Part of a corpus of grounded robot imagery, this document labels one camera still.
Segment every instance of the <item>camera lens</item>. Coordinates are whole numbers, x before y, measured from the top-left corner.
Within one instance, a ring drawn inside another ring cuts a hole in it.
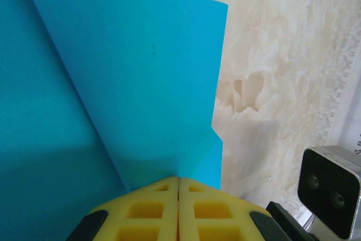
[[[312,174],[309,176],[309,185],[312,189],[318,189],[320,186],[320,181],[316,177],[316,175]]]
[[[338,193],[338,192],[333,192],[331,195],[331,202],[333,204],[333,206],[336,209],[342,209],[343,207],[345,207],[345,199],[344,197]]]

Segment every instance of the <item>blue sheet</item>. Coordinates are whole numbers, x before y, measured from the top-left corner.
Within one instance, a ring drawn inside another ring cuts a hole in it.
[[[210,124],[227,6],[34,2],[126,188],[169,175],[193,177],[219,146]],[[214,157],[220,165],[220,155]],[[220,166],[214,170],[203,181],[219,187]]]
[[[65,240],[125,190],[32,0],[0,11],[0,240]]]
[[[0,9],[2,239],[64,240],[93,206],[169,175],[219,187],[222,142],[210,123],[226,5]]]

